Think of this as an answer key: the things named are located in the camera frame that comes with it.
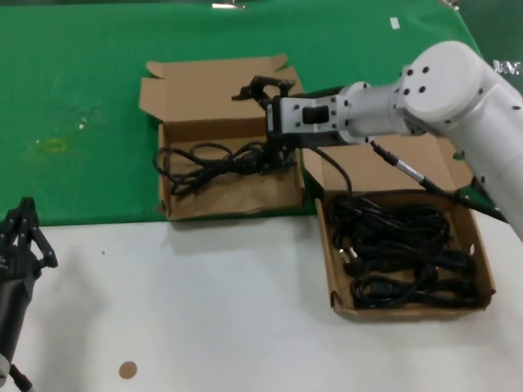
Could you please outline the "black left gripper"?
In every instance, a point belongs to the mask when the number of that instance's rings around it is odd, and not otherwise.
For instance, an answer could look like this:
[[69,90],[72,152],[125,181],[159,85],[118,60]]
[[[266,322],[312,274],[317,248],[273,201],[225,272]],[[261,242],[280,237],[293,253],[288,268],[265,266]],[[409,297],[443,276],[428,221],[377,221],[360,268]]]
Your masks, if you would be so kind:
[[[37,259],[35,244],[42,253]],[[39,268],[57,267],[57,259],[40,229],[33,198],[24,197],[6,215],[6,233],[1,233],[1,355],[13,358],[25,312],[32,300]]]

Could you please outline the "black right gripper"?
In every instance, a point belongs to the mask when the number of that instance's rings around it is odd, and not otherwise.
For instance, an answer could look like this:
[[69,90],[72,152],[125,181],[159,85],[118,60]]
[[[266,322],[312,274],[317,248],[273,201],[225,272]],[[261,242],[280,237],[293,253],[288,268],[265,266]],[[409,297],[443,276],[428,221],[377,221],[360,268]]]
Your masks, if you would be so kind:
[[[282,97],[271,98],[265,93],[267,86],[277,87]],[[288,97],[294,86],[293,80],[255,76],[231,99],[255,100],[258,105],[265,106],[267,140],[274,149],[356,145],[366,141],[366,136],[354,127],[347,100],[341,97]],[[295,166],[292,157],[266,155],[261,160],[261,174],[285,172]]]

